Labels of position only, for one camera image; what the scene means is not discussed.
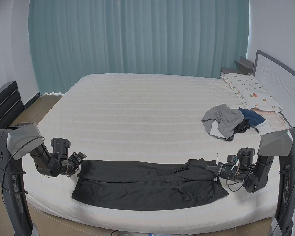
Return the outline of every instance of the gray sweater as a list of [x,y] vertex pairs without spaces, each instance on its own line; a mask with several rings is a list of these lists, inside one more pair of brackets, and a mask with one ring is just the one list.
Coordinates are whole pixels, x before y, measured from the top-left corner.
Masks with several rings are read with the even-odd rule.
[[205,131],[210,134],[212,123],[217,120],[218,130],[225,139],[234,134],[234,128],[243,121],[244,115],[238,109],[231,109],[226,104],[215,106],[207,111],[202,118]]

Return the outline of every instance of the tiled floor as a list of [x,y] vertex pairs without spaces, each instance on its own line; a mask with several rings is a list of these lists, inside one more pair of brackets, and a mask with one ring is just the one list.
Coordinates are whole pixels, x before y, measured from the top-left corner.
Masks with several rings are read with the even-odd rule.
[[[23,111],[12,124],[25,121],[33,121],[38,124],[60,98],[61,96],[55,95],[44,95],[40,97],[27,110]],[[29,207],[29,211],[33,222],[35,222],[37,225],[40,236],[109,236],[112,232],[112,230],[79,224],[67,219],[59,218],[44,212],[37,211],[32,207]],[[271,218],[267,218],[228,230],[198,234],[196,236],[266,236],[270,224]],[[0,200],[0,232],[3,236],[14,235],[13,228],[2,200]]]

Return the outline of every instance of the bed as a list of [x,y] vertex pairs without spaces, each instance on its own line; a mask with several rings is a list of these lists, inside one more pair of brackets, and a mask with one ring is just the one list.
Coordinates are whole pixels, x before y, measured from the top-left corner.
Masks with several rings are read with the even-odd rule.
[[[81,151],[89,160],[185,163],[189,159],[204,158],[224,163],[228,154],[236,154],[240,148],[258,150],[260,136],[253,128],[235,134],[232,142],[209,136],[201,118],[207,110],[222,103],[231,108],[242,107],[238,97],[221,79],[93,74],[77,82],[38,127],[49,152],[52,152],[50,140],[62,137],[71,141],[69,154]],[[281,114],[264,112],[263,115],[274,131],[288,128]],[[76,175],[46,178],[35,170],[30,156],[23,158],[23,169],[27,172],[24,183],[29,192],[27,200],[34,208],[107,229],[170,234],[224,230],[271,217],[278,199],[278,165],[278,158],[275,158],[266,187],[253,194],[242,188],[203,206],[127,211],[73,200]],[[225,181],[221,182],[228,190]]]

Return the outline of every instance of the pillowcase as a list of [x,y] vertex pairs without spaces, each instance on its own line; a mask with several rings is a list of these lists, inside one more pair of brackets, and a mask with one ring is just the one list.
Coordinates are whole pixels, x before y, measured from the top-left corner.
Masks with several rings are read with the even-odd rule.
[[282,110],[279,103],[262,87],[254,75],[225,74],[221,78],[229,84],[245,108],[274,112]]

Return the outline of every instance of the teal curtain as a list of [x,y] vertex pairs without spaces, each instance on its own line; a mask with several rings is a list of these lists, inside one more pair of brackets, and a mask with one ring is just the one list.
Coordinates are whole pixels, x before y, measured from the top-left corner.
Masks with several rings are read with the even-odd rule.
[[30,0],[40,93],[94,73],[218,78],[246,56],[248,0]]

